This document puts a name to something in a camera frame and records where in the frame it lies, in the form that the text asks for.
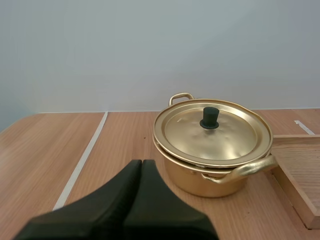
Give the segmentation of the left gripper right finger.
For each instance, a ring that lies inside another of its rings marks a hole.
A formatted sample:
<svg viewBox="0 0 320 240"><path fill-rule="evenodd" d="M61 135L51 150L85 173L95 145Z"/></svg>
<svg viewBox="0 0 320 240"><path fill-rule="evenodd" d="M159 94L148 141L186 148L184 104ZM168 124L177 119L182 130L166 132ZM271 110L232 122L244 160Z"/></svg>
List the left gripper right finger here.
<svg viewBox="0 0 320 240"><path fill-rule="evenodd" d="M208 216L177 197L156 162L144 160L139 188L123 222L127 240L217 240Z"/></svg>

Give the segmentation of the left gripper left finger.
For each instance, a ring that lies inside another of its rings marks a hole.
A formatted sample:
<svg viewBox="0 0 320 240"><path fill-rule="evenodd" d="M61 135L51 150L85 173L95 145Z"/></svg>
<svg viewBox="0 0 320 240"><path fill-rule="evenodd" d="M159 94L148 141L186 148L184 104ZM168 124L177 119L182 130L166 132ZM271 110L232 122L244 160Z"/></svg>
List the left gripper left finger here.
<svg viewBox="0 0 320 240"><path fill-rule="evenodd" d="M132 160L89 195L36 216L16 240L122 240L123 222L138 191L141 160Z"/></svg>

